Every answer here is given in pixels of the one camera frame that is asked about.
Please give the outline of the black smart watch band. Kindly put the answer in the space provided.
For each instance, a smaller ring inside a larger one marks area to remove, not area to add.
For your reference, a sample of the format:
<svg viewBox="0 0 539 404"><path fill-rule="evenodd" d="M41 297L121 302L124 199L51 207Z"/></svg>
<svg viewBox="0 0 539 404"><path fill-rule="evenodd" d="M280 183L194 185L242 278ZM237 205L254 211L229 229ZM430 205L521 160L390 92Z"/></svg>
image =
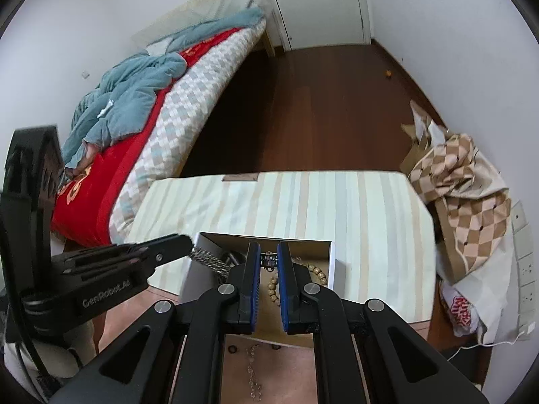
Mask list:
<svg viewBox="0 0 539 404"><path fill-rule="evenodd" d="M235 267L238 265L243 265L246 261L246 256L238 251L227 251L223 253L221 260L229 267Z"/></svg>

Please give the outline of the white cardboard box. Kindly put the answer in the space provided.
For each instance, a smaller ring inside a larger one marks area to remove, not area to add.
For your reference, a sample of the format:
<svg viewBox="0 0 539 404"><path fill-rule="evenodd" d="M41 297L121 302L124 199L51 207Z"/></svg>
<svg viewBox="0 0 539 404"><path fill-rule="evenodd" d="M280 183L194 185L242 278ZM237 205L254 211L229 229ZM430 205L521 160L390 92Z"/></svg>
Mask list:
<svg viewBox="0 0 539 404"><path fill-rule="evenodd" d="M257 242L262 252L274 254L281 241L281 238L201 232L195 237L195 246L214 256L222 256L228 251L236 251L244 255L248 251L249 243ZM288 238L286 242L289 244L294 262L320 268L326 276L326 285L330 288L334 286L335 258L332 242L293 238ZM197 300L205 291L217 284L217 275L206 266L187 257L181 259L180 263L186 268L186 280L183 287L179 289L180 303ZM268 284L276 276L276 271L262 270L260 272L257 324L255 331L249 337L269 344L312 348L312 336L289 336L283 331L281 307L278 303L271 301L268 293Z"/></svg>

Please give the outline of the red blanket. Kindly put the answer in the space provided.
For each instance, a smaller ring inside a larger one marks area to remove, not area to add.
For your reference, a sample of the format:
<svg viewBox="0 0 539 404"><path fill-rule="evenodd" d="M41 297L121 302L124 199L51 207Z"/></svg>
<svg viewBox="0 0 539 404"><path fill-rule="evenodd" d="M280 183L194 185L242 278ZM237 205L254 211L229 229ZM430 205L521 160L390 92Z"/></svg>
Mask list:
<svg viewBox="0 0 539 404"><path fill-rule="evenodd" d="M73 179L63 178L51 230L86 247L124 242L153 183L182 171L217 100L264 29L230 29L182 51L187 71L157 93L144 129L99 152Z"/></svg>

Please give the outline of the bed with checkered mattress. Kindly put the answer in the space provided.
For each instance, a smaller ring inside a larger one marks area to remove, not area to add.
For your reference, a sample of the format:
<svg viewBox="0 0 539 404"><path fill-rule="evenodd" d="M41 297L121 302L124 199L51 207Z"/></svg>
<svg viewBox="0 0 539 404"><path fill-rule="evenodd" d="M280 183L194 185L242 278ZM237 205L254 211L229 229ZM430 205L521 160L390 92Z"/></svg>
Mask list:
<svg viewBox="0 0 539 404"><path fill-rule="evenodd" d="M125 241L152 185L176 177L219 97L264 37L268 0L189 0L138 32L73 113L54 234Z"/></svg>

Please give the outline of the white plastic bag red print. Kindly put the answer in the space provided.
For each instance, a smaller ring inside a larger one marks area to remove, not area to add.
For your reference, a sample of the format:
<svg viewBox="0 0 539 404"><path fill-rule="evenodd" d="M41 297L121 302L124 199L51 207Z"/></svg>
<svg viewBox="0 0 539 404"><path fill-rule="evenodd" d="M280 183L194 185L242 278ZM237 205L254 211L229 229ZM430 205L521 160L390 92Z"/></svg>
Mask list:
<svg viewBox="0 0 539 404"><path fill-rule="evenodd" d="M481 330L482 324L476 308L452 285L441 281L439 296L455 337L470 336Z"/></svg>

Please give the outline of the teal blue quilt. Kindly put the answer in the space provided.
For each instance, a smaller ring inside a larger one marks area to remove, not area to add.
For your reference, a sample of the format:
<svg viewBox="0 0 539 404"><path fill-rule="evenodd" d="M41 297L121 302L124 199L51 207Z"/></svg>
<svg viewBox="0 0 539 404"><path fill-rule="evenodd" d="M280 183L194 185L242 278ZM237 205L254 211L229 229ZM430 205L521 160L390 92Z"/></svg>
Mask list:
<svg viewBox="0 0 539 404"><path fill-rule="evenodd" d="M264 18L262 9L254 5L226 18L186 27L156 41L155 51L132 55L109 69L75 108L61 149L64 177L73 179L99 152L144 129L157 93L187 71L182 51L230 29L255 27Z"/></svg>

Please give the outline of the white power strip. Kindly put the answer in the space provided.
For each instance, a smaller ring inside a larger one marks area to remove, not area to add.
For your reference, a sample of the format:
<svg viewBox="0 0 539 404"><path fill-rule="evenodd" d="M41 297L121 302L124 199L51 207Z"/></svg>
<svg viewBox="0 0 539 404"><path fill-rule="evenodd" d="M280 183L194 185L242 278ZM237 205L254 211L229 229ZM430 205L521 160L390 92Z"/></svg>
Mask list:
<svg viewBox="0 0 539 404"><path fill-rule="evenodd" d="M527 221L524 206L517 201L511 210L512 239L516 265L518 293L517 338L530 339L536 327L536 272L532 228Z"/></svg>

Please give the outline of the brown checkered cloth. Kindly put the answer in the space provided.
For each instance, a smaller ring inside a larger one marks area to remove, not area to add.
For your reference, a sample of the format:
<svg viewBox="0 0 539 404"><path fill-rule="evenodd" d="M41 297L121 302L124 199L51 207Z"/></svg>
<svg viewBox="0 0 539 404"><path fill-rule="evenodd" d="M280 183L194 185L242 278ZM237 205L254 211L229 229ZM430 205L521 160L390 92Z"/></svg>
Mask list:
<svg viewBox="0 0 539 404"><path fill-rule="evenodd" d="M511 221L511 198L499 171L466 134L411 151L408 180L435 207L449 280L462 280L494 254Z"/></svg>

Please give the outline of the white door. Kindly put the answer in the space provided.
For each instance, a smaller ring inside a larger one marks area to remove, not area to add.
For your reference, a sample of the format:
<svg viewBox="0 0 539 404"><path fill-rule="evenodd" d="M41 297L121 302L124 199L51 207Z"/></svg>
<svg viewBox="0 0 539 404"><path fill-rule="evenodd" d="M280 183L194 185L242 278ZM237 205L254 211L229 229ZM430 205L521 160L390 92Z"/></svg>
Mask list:
<svg viewBox="0 0 539 404"><path fill-rule="evenodd" d="M367 0L271 0L271 4L287 51L371 42Z"/></svg>

